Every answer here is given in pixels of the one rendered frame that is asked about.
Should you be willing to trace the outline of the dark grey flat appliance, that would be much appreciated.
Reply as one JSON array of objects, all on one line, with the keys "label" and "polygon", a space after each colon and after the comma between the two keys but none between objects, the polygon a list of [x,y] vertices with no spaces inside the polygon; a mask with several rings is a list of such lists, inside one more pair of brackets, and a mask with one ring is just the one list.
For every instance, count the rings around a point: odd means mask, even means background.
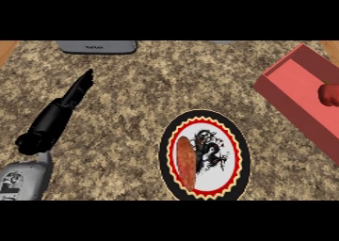
[{"label": "dark grey flat appliance", "polygon": [[135,51],[134,40],[57,40],[62,51],[82,55],[124,55]]}]

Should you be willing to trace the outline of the red cardboard box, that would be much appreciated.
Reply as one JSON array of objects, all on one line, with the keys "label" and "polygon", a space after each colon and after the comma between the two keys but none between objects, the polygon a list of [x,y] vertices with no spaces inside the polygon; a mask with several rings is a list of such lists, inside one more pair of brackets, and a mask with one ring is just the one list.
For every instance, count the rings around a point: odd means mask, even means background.
[{"label": "red cardboard box", "polygon": [[324,81],[339,85],[339,68],[301,44],[259,75],[253,89],[339,167],[339,107],[320,103]]}]

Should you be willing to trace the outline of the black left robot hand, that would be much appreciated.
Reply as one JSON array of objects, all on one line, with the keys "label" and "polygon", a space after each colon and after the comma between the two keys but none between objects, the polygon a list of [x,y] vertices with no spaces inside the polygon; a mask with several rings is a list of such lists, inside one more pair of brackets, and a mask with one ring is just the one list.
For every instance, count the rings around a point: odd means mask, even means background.
[{"label": "black left robot hand", "polygon": [[91,86],[93,70],[88,70],[65,95],[54,99],[40,112],[28,132],[17,137],[14,144],[22,154],[45,153],[53,148],[69,122],[72,111]]}]

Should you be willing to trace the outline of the orange brown sweet potato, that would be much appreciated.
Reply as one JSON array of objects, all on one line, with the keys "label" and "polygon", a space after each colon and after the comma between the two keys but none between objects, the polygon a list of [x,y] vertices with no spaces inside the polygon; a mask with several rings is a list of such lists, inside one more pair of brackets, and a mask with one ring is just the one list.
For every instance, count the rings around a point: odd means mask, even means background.
[{"label": "orange brown sweet potato", "polygon": [[177,164],[181,177],[181,185],[191,191],[196,182],[196,153],[187,137],[180,137],[177,142]]}]

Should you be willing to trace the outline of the black rimmed patterned plate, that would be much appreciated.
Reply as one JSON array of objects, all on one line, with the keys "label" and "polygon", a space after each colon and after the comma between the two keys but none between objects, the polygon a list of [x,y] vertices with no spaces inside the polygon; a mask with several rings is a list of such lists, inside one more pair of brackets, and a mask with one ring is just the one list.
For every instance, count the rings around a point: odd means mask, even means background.
[{"label": "black rimmed patterned plate", "polygon": [[[194,189],[181,185],[177,142],[187,137],[196,153]],[[236,124],[219,113],[190,110],[165,128],[158,151],[162,180],[181,201],[236,201],[250,176],[250,153]]]}]

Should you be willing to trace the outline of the red bell pepper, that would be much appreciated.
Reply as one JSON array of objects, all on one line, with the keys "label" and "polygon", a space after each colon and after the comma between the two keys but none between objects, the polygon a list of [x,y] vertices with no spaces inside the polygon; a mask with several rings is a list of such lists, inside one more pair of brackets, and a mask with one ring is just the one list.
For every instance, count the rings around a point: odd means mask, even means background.
[{"label": "red bell pepper", "polygon": [[318,99],[324,106],[339,107],[339,85],[324,82],[318,87]]}]

